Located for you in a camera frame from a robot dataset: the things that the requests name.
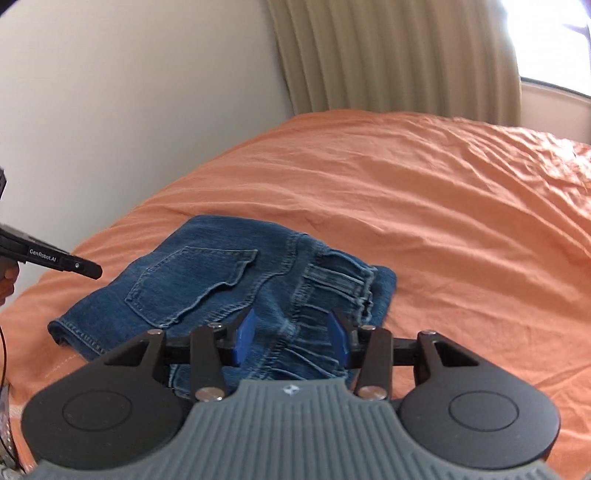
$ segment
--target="wrinkled sheet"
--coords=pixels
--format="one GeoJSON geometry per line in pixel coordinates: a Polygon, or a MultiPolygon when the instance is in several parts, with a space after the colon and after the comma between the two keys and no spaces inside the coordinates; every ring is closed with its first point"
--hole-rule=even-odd
{"type": "MultiPolygon", "coordinates": [[[[591,469],[589,187],[591,147],[548,134],[417,113],[295,117],[81,244],[99,281],[49,272],[2,313],[19,452],[33,464],[23,405],[85,363],[47,323],[211,213],[277,222],[392,268],[387,327],[438,330],[548,394],[563,422],[550,465],[579,480],[591,469]]],[[[395,392],[411,387],[397,369],[395,392]]]]}

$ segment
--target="orange fabric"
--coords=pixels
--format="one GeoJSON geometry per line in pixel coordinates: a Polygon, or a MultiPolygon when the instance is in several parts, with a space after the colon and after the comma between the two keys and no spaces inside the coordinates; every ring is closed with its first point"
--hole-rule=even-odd
{"type": "MultiPolygon", "coordinates": [[[[392,332],[438,330],[546,392],[563,420],[550,465],[580,480],[591,469],[589,188],[591,147],[551,135],[416,113],[296,117],[79,246],[103,265],[99,281],[49,272],[3,312],[19,451],[31,462],[19,408],[84,364],[47,323],[211,213],[277,222],[391,267],[392,332]]],[[[411,388],[400,370],[398,394],[411,388]]]]}

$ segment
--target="wall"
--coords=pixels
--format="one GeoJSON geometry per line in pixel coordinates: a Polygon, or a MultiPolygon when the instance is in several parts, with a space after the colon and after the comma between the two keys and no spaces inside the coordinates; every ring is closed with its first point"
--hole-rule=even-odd
{"type": "Polygon", "coordinates": [[[524,82],[521,102],[524,127],[591,144],[591,100],[524,82]]]}
{"type": "Polygon", "coordinates": [[[265,0],[18,1],[0,18],[0,221],[72,249],[288,119],[270,25],[265,0]]]}

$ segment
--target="jeans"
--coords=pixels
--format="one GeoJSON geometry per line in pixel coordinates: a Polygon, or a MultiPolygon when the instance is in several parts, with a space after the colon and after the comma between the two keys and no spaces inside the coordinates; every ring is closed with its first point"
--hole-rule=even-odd
{"type": "MultiPolygon", "coordinates": [[[[48,330],[87,360],[147,329],[186,336],[229,323],[244,307],[258,317],[240,367],[223,367],[229,389],[243,378],[312,380],[354,373],[339,366],[327,314],[381,325],[396,286],[389,268],[367,265],[305,233],[259,220],[198,216],[108,286],[76,303],[48,330]]],[[[189,394],[189,366],[173,365],[169,387],[189,394]]]]}

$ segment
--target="wire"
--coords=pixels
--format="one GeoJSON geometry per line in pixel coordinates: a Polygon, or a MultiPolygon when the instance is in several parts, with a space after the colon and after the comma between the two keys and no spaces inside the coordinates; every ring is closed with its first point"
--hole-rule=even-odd
{"type": "MultiPolygon", "coordinates": [[[[2,366],[2,379],[0,380],[0,389],[2,389],[2,388],[4,388],[4,381],[6,380],[6,364],[7,364],[8,355],[7,355],[7,352],[6,352],[6,339],[4,338],[4,332],[2,331],[2,327],[1,326],[0,326],[0,338],[2,338],[2,351],[4,352],[4,365],[2,366]]],[[[0,435],[0,443],[2,444],[2,447],[4,447],[4,450],[6,450],[6,453],[10,456],[10,458],[14,462],[15,468],[17,468],[18,467],[18,461],[10,453],[10,450],[8,449],[8,447],[6,446],[6,444],[4,443],[4,440],[2,438],[2,435],[0,435]]]]}

